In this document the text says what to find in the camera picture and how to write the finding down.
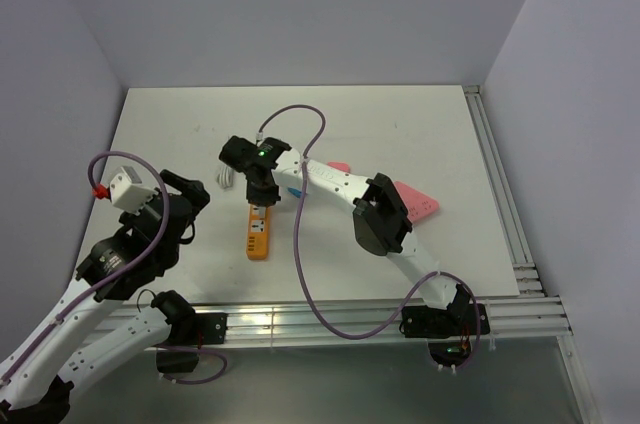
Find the pink triangular power strip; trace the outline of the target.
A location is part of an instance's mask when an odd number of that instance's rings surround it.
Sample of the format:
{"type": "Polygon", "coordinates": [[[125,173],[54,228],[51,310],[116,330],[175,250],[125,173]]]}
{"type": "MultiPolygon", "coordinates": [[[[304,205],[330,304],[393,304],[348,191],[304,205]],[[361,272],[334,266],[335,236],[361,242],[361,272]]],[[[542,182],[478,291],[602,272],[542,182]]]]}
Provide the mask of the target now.
{"type": "Polygon", "coordinates": [[[401,181],[395,181],[394,186],[407,208],[408,219],[412,224],[417,224],[439,211],[440,204],[436,199],[401,181]]]}

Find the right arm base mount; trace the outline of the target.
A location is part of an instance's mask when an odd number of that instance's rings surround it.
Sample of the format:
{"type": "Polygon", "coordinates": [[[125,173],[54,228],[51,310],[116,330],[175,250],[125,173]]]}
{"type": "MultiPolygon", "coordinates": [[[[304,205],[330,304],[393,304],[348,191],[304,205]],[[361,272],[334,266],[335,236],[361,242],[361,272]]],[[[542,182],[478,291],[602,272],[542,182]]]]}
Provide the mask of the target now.
{"type": "Polygon", "coordinates": [[[486,307],[471,301],[446,310],[426,305],[407,306],[401,312],[399,332],[407,339],[425,339],[438,368],[458,369],[472,356],[479,336],[491,331],[486,307]]]}

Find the orange power strip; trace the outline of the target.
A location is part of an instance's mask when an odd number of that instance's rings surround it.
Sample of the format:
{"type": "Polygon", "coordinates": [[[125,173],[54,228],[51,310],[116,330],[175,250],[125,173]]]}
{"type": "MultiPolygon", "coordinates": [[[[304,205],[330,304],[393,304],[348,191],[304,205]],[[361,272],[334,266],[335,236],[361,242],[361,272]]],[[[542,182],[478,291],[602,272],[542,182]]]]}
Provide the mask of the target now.
{"type": "Polygon", "coordinates": [[[269,255],[270,210],[251,204],[249,208],[246,256],[251,261],[263,261],[269,255]]]}

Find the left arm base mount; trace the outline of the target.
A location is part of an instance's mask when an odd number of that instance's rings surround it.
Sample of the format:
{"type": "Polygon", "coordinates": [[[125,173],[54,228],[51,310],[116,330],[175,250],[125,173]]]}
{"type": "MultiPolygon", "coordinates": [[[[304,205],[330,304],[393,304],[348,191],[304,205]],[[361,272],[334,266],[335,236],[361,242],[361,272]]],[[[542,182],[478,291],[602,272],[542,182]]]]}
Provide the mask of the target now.
{"type": "Polygon", "coordinates": [[[167,350],[167,347],[188,347],[202,350],[209,345],[221,345],[225,341],[228,314],[223,312],[196,313],[177,324],[169,337],[156,351],[156,369],[162,375],[183,378],[192,374],[203,361],[199,353],[167,350]]]}

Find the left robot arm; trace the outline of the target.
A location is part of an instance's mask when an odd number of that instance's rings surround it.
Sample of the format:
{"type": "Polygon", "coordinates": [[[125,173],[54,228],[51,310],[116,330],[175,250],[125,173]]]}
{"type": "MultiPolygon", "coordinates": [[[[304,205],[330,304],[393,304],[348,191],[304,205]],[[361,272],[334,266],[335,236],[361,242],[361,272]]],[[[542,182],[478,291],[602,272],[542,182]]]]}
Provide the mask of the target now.
{"type": "Polygon", "coordinates": [[[196,334],[196,313],[177,292],[158,293],[124,326],[83,343],[137,291],[174,267],[210,196],[198,180],[169,170],[161,186],[144,186],[129,166],[100,195],[121,210],[120,226],[97,242],[58,303],[1,364],[1,420],[59,423],[71,402],[110,371],[157,344],[182,344],[196,334]]]}

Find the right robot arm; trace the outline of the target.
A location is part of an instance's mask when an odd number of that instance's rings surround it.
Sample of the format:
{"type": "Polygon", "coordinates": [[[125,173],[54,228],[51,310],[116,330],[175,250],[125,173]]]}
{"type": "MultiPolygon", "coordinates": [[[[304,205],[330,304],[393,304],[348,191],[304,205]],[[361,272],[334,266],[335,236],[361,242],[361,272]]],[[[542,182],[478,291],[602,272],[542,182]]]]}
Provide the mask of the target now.
{"type": "Polygon", "coordinates": [[[443,333],[457,332],[474,316],[471,326],[481,333],[481,313],[477,298],[457,276],[440,269],[414,233],[404,205],[392,180],[381,173],[363,177],[340,173],[330,166],[312,160],[306,151],[299,152],[289,144],[268,137],[255,144],[232,136],[222,147],[219,159],[245,176],[247,186],[267,195],[247,198],[251,204],[270,207],[279,200],[279,190],[298,186],[301,196],[294,219],[293,254],[303,295],[321,325],[330,333],[346,340],[371,338],[389,327],[414,294],[433,314],[435,327],[443,333]],[[331,325],[313,301],[302,270],[299,230],[307,195],[344,210],[353,221],[356,243],[366,252],[388,259],[412,283],[406,297],[387,320],[371,331],[349,334],[331,325]]]}

